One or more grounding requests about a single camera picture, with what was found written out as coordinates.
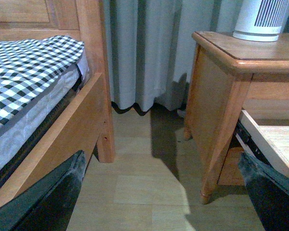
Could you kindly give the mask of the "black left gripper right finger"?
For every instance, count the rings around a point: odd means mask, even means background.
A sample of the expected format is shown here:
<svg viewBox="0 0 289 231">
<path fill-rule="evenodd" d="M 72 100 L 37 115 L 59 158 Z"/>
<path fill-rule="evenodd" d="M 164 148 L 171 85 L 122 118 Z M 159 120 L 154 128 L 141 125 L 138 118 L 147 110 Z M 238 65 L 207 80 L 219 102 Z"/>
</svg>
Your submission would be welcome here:
<svg viewBox="0 0 289 231">
<path fill-rule="evenodd" d="M 289 231 L 289 178 L 247 153 L 238 167 L 264 229 Z"/>
</svg>

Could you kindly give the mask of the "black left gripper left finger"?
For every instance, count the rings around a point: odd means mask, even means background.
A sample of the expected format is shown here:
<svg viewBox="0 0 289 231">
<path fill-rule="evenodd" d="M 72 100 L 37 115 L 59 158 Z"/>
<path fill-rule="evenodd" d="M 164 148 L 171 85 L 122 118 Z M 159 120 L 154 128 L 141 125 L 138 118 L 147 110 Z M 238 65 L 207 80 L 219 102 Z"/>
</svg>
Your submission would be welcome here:
<svg viewBox="0 0 289 231">
<path fill-rule="evenodd" d="M 78 151 L 0 207 L 0 231 L 65 231 L 85 170 L 85 153 Z"/>
</svg>

